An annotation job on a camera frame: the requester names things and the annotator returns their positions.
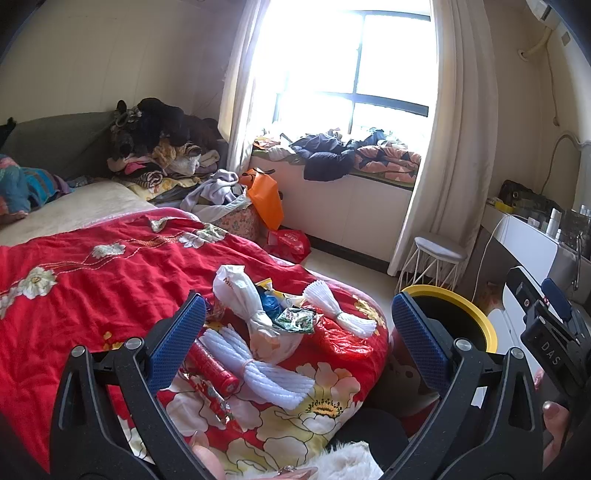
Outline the right hand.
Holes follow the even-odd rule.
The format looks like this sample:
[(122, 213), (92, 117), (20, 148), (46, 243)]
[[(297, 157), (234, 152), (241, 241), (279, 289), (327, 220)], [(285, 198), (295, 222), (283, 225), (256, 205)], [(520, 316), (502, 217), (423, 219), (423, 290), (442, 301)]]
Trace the right hand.
[(543, 454), (543, 468), (546, 469), (558, 457), (565, 441), (571, 437), (569, 433), (571, 417), (564, 406), (554, 401), (543, 403), (542, 415), (546, 430), (552, 436)]

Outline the left hand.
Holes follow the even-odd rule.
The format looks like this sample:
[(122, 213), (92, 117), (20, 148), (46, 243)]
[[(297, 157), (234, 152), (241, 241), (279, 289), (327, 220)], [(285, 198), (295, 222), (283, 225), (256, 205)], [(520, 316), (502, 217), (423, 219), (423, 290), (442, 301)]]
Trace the left hand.
[(256, 466), (247, 465), (245, 471), (230, 470), (229, 465), (221, 462), (211, 447), (205, 441), (205, 437), (195, 434), (190, 439), (190, 449), (195, 457), (204, 464), (207, 471), (215, 479), (315, 479), (318, 477), (318, 468), (287, 466), (280, 470), (260, 470)]

